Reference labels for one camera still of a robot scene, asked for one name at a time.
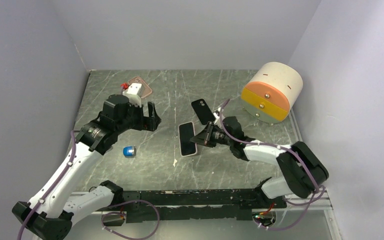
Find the black phone case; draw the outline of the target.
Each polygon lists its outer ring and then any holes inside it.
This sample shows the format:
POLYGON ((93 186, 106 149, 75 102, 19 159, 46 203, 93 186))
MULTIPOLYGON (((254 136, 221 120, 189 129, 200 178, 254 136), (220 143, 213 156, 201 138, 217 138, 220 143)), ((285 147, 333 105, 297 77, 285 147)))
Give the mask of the black phone case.
POLYGON ((213 112, 203 98, 192 101, 191 107, 202 125, 206 125, 208 122, 214 122, 216 120, 213 112))

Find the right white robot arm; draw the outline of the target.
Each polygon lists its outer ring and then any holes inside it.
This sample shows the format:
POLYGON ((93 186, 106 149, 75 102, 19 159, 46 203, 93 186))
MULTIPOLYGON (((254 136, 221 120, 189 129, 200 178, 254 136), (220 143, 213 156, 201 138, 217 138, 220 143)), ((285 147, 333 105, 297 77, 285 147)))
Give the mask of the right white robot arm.
POLYGON ((263 180, 256 188, 255 202, 262 208, 268 207, 275 198, 286 195, 294 194, 305 199, 317 192, 329 178, 326 167, 303 141, 288 145, 259 141, 245 135, 235 116, 224 118, 221 126, 209 122, 190 140, 209 148, 225 145, 238 159, 278 167, 281 176, 263 180))

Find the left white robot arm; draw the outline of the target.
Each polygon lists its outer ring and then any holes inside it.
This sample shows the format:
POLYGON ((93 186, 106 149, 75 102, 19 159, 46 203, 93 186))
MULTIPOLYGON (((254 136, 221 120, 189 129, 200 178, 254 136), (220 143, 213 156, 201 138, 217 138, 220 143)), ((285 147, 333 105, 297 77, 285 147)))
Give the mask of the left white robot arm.
POLYGON ((145 106, 137 95, 112 94, 97 117, 71 132, 71 150, 47 183, 28 201, 18 201, 12 213, 21 223, 17 238, 25 230, 42 240, 62 240, 71 228, 102 208, 117 210, 129 204, 122 187, 106 180, 93 191, 70 200, 82 176, 98 162, 119 136, 128 131, 155 131, 161 123, 155 104, 145 106))

